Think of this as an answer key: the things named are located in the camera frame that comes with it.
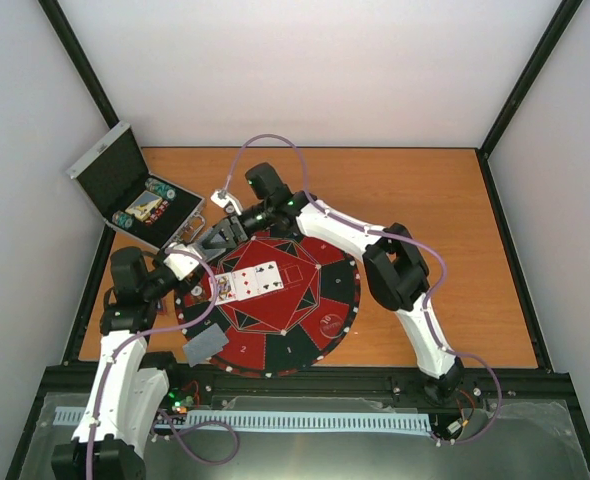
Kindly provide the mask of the brown black hundred chip stack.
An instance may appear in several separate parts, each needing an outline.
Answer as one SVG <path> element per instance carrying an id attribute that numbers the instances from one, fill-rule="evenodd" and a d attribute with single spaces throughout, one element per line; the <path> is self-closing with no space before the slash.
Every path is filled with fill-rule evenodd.
<path id="1" fill-rule="evenodd" d="M 200 285 L 196 285 L 191 289 L 190 294 L 193 297 L 200 297 L 203 294 L 203 288 Z"/>

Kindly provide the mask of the queen of hearts card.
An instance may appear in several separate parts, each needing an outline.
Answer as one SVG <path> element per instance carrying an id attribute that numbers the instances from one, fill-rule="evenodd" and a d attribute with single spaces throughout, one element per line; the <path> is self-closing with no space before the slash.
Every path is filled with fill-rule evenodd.
<path id="1" fill-rule="evenodd" d="M 212 297 L 216 305 L 227 304 L 237 300 L 237 291 L 232 273 L 222 273 L 209 280 Z"/>

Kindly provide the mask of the dealt card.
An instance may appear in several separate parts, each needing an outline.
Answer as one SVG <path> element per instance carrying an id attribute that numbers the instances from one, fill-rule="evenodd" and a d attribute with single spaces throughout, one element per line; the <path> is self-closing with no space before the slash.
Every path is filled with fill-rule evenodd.
<path id="1" fill-rule="evenodd" d="M 188 365 L 194 367 L 209 362 L 229 343 L 229 339 L 218 324 L 212 324 L 190 339 L 183 347 Z"/>

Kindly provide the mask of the clear dealer button disc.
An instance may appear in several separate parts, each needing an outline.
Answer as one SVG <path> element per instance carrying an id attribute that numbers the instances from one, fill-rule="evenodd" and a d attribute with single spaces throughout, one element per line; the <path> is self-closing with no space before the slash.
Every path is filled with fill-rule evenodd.
<path id="1" fill-rule="evenodd" d="M 327 339 L 336 339 L 343 335 L 344 320 L 337 314 L 325 314 L 319 321 L 319 331 Z"/>

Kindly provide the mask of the blue playing card deck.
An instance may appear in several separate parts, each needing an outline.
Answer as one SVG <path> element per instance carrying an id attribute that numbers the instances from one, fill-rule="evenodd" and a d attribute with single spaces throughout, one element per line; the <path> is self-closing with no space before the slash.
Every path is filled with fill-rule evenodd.
<path id="1" fill-rule="evenodd" d="M 206 261 L 210 262 L 213 258 L 218 255 L 217 249 L 212 249 L 206 247 L 204 245 L 205 236 L 201 236 L 190 243 L 190 246 L 193 248 L 195 252 L 197 252 L 201 258 Z"/>

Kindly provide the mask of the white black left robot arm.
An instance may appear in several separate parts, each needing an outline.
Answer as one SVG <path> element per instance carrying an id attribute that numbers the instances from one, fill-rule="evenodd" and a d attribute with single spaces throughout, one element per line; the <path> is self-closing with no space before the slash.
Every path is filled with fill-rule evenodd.
<path id="1" fill-rule="evenodd" d="M 100 359 L 71 440 L 54 447 L 51 468 L 57 479 L 144 479 L 157 409 L 182 393 L 174 355 L 146 352 L 157 303 L 178 280 L 164 266 L 149 271 L 145 255 L 125 247 L 110 256 L 113 287 L 100 320 Z"/>

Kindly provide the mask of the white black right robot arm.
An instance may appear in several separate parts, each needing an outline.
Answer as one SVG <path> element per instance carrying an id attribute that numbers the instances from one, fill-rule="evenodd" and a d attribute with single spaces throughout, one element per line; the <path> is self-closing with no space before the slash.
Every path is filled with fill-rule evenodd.
<path id="1" fill-rule="evenodd" d="M 226 216 L 203 234 L 198 244 L 206 252 L 232 249 L 271 227 L 322 240 L 359 259 L 371 296 L 394 312 L 415 351 L 426 397 L 435 404 L 450 400 L 463 377 L 463 364 L 435 318 L 430 299 L 429 268 L 421 246 L 401 224 L 367 224 L 341 213 L 315 196 L 292 192 L 272 165 L 264 162 L 245 178 L 259 203 L 242 209 L 226 189 L 211 201 Z"/>

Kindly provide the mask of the red black triangular token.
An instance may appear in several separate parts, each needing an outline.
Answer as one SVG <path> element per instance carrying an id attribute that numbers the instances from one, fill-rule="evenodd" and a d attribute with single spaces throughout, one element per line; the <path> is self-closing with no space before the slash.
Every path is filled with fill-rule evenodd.
<path id="1" fill-rule="evenodd" d="M 167 308 L 167 303 L 166 303 L 165 299 L 160 299 L 157 301 L 156 311 L 159 315 L 167 315 L 168 314 L 168 308 Z"/>

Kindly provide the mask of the red dice row in case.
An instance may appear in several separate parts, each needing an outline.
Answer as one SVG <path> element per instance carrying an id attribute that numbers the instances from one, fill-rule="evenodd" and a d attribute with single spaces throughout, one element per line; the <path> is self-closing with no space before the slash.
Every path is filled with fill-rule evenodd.
<path id="1" fill-rule="evenodd" d="M 150 215 L 144 220 L 146 225 L 153 225 L 157 222 L 165 213 L 167 209 L 167 204 L 161 204 L 155 210 L 153 210 Z"/>

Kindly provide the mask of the poker chip row in case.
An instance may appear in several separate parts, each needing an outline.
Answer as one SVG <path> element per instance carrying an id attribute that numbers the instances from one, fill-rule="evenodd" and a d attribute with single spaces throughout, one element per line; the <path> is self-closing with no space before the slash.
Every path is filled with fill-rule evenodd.
<path id="1" fill-rule="evenodd" d="M 176 189 L 173 186 L 153 177 L 149 177 L 146 180 L 145 187 L 147 191 L 167 201 L 173 201 L 177 196 Z"/>

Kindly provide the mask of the card box in case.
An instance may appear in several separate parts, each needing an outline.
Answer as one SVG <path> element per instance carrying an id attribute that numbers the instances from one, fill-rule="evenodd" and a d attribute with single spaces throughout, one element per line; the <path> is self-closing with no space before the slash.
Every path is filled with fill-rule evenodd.
<path id="1" fill-rule="evenodd" d="M 143 191 L 125 210 L 136 220 L 144 222 L 162 204 L 163 198 L 150 191 Z"/>

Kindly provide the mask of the round red black poker mat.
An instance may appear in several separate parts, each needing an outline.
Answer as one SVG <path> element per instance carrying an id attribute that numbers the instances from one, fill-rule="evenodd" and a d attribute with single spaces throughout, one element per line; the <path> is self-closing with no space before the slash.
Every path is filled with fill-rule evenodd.
<path id="1" fill-rule="evenodd" d="M 302 371 L 323 360 L 350 331 L 359 310 L 360 275 L 356 260 L 322 240 L 275 228 L 259 231 L 210 262 L 218 275 L 275 261 L 284 287 L 265 295 L 214 307 L 202 322 L 196 319 L 209 304 L 207 277 L 196 284 L 203 288 L 193 297 L 191 288 L 175 293 L 175 310 L 187 341 L 212 324 L 229 339 L 209 361 L 233 375 L 274 378 Z M 328 313 L 344 320 L 343 335 L 327 339 L 319 331 Z"/>

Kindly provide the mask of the aluminium poker chip case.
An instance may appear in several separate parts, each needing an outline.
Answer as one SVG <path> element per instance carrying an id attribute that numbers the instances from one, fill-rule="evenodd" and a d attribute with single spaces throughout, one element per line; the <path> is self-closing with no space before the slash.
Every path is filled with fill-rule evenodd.
<path id="1" fill-rule="evenodd" d="M 203 196 L 181 187 L 151 172 L 131 125 L 119 122 L 68 170 L 67 175 L 77 183 L 89 201 L 115 231 L 130 235 L 143 243 L 162 249 L 180 238 L 190 222 L 203 210 Z M 125 210 L 143 192 L 149 177 L 165 182 L 176 189 L 173 201 L 167 204 L 164 215 L 153 225 L 136 220 L 129 230 L 112 224 L 112 215 Z"/>

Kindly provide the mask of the black frame rail front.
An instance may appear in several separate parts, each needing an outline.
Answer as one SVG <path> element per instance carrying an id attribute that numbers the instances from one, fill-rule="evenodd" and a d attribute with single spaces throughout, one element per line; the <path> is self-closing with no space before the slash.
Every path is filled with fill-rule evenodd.
<path id="1" fill-rule="evenodd" d="M 563 400 L 577 405 L 570 376 L 542 369 L 497 369 L 503 399 Z M 185 388 L 196 382 L 203 405 L 238 396 L 366 398 L 386 405 L 432 408 L 415 368 L 394 367 L 313 367 L 277 378 L 249 378 L 226 373 L 208 365 L 190 368 L 178 365 L 171 385 Z"/>

